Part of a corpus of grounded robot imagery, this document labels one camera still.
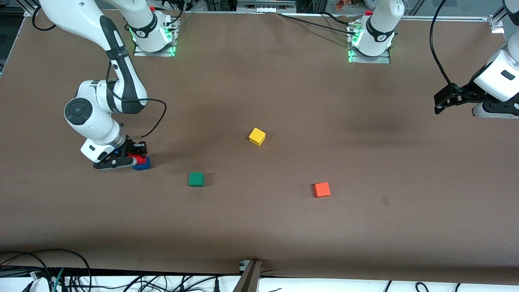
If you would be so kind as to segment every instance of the orange-red block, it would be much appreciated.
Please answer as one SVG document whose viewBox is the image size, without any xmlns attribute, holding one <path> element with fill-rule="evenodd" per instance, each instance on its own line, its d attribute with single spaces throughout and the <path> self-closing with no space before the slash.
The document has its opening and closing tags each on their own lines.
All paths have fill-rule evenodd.
<svg viewBox="0 0 519 292">
<path fill-rule="evenodd" d="M 327 182 L 320 182 L 313 185 L 313 195 L 316 198 L 327 197 L 330 195 L 330 186 Z"/>
</svg>

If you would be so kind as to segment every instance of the brown table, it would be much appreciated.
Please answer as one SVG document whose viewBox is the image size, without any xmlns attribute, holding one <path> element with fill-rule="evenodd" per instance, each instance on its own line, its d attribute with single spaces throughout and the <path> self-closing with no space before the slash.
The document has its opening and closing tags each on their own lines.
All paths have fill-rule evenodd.
<svg viewBox="0 0 519 292">
<path fill-rule="evenodd" d="M 106 56 L 26 21 L 0 78 L 0 248 L 70 248 L 95 268 L 226 273 L 260 258 L 278 276 L 519 284 L 519 123 L 469 105 L 434 115 L 445 83 L 429 25 L 402 21 L 392 64 L 377 65 L 348 63 L 343 34 L 275 14 L 196 14 L 176 57 L 133 57 L 169 107 L 146 139 L 153 168 L 97 171 L 63 108 L 104 78 Z M 459 84 L 503 42 L 488 23 L 435 32 Z M 160 110 L 115 118 L 137 135 Z M 190 171 L 208 186 L 190 188 Z M 315 199 L 321 181 L 332 195 Z"/>
</svg>

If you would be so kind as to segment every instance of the white floor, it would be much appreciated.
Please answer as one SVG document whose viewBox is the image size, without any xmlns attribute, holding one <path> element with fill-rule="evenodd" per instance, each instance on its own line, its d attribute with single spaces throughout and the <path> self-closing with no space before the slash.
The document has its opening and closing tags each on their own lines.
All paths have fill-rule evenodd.
<svg viewBox="0 0 519 292">
<path fill-rule="evenodd" d="M 153 276 L 147 276 L 145 280 L 151 280 Z M 184 285 L 186 288 L 197 281 L 200 281 L 206 276 L 195 276 L 191 278 Z M 130 283 L 135 276 L 100 276 L 93 278 L 94 286 L 109 286 L 117 287 L 121 285 L 127 285 Z M 181 276 L 168 276 L 167 285 L 168 289 L 172 290 L 176 287 L 182 277 Z M 220 291 L 221 292 L 232 292 L 234 286 L 238 282 L 238 276 L 224 276 L 220 277 Z M 0 291 L 2 292 L 21 292 L 28 283 L 31 282 L 30 277 L 25 278 L 0 278 Z M 160 277 L 153 282 L 158 286 L 164 287 L 166 282 L 164 277 Z M 88 278 L 81 278 L 81 284 L 88 285 Z M 425 283 L 429 288 L 430 292 L 453 292 L 456 286 L 455 283 Z M 277 289 L 279 292 L 383 292 L 387 285 L 387 281 L 369 281 L 369 280 L 338 280 L 338 279 L 310 279 L 310 278 L 263 278 L 259 282 L 259 292 L 271 292 Z M 135 284 L 128 292 L 136 292 L 141 287 L 141 284 Z M 202 283 L 196 288 L 203 289 L 205 292 L 213 292 L 214 280 L 209 280 Z M 106 289 L 106 288 L 93 288 L 91 292 L 121 292 L 124 288 L 119 289 Z M 48 292 L 48 284 L 45 280 L 38 279 L 33 284 L 31 292 Z M 391 283 L 388 292 L 415 292 L 415 282 L 403 282 L 395 281 Z M 458 292 L 519 292 L 519 286 L 505 286 L 505 285 L 481 285 L 481 284 L 461 284 Z"/>
</svg>

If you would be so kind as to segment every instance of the cable connector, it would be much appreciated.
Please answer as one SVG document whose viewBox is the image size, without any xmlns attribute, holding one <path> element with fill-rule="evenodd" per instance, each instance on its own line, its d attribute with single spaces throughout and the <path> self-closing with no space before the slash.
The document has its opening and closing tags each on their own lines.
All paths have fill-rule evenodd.
<svg viewBox="0 0 519 292">
<path fill-rule="evenodd" d="M 214 279 L 214 292 L 220 292 L 220 281 L 218 277 Z"/>
</svg>

